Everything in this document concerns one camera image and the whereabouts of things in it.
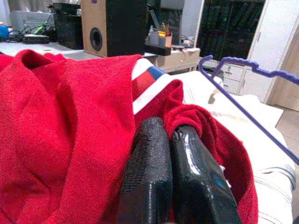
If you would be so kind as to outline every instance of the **wooden speaker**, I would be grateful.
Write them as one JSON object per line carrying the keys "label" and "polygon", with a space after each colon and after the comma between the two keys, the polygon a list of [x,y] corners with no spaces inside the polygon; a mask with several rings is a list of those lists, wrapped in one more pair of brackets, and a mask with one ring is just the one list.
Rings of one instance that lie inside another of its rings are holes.
{"label": "wooden speaker", "polygon": [[81,10],[85,52],[144,54],[146,0],[82,0]]}

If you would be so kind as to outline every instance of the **blue stripe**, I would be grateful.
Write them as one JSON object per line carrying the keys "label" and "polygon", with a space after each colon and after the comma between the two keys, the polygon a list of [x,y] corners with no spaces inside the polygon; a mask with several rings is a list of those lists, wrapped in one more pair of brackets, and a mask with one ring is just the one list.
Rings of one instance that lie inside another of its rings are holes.
{"label": "blue stripe", "polygon": [[153,76],[155,80],[159,79],[162,75],[165,74],[165,72],[163,72],[162,70],[160,70],[155,66],[149,67],[147,71],[151,74],[151,76]]}

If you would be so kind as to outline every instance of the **desk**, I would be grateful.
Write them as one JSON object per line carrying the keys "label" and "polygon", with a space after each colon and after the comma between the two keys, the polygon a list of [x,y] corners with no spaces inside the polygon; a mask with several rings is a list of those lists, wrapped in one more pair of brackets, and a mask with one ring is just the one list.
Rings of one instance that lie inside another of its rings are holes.
{"label": "desk", "polygon": [[[38,53],[63,54],[65,58],[75,60],[85,60],[99,58],[96,55],[88,54],[83,50],[72,50],[56,42],[48,44],[24,44],[18,43],[0,43],[0,51],[4,54],[15,56],[19,51],[31,49]],[[199,62],[200,49],[189,49],[182,51],[171,51],[169,56],[160,56],[151,53],[144,53],[143,57],[147,58],[156,67],[165,72],[189,69],[194,70]]]}

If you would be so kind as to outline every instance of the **cabinet door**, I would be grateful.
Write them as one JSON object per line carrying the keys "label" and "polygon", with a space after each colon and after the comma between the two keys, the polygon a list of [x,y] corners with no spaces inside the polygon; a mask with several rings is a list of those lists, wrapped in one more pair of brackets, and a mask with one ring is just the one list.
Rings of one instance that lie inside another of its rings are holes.
{"label": "cabinet door", "polygon": [[[279,62],[291,36],[299,15],[298,0],[269,0],[260,29],[256,32],[257,39],[249,59],[258,62],[265,70],[279,69]],[[245,85],[240,95],[254,94],[264,101],[272,79],[261,75],[246,76]]]}
{"label": "cabinet door", "polygon": [[271,83],[271,78],[265,76],[257,75],[253,73],[250,69],[246,69],[245,79],[242,83],[242,87],[239,95],[252,94],[256,95],[258,99],[263,102],[265,96],[267,95],[267,90],[269,88],[269,83]]}

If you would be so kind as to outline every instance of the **purple clothes hanger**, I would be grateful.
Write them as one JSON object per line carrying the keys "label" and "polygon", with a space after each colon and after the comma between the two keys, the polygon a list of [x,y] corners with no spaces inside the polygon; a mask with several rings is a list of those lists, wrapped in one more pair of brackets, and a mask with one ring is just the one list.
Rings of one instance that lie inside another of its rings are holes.
{"label": "purple clothes hanger", "polygon": [[299,85],[299,78],[295,77],[294,75],[287,73],[286,71],[282,70],[276,70],[272,72],[268,72],[266,70],[260,69],[258,66],[258,63],[251,62],[245,59],[236,58],[236,57],[224,57],[221,59],[219,65],[216,67],[215,71],[212,75],[209,75],[206,73],[206,71],[203,69],[203,63],[209,60],[212,60],[213,56],[208,55],[206,57],[203,57],[198,64],[198,68],[200,72],[221,92],[226,96],[238,109],[245,114],[246,117],[249,118],[259,129],[262,130],[279,148],[281,148],[297,165],[299,165],[299,158],[287,147],[285,147],[283,144],[280,143],[272,134],[270,134],[248,111],[244,109],[234,98],[231,97],[229,93],[227,93],[218,83],[214,81],[214,77],[216,74],[220,71],[221,67],[224,63],[235,63],[235,64],[241,64],[245,66],[252,67],[252,71],[261,74],[263,76],[272,78],[275,76],[279,76],[281,78],[284,78],[292,83],[295,83],[296,85]]}

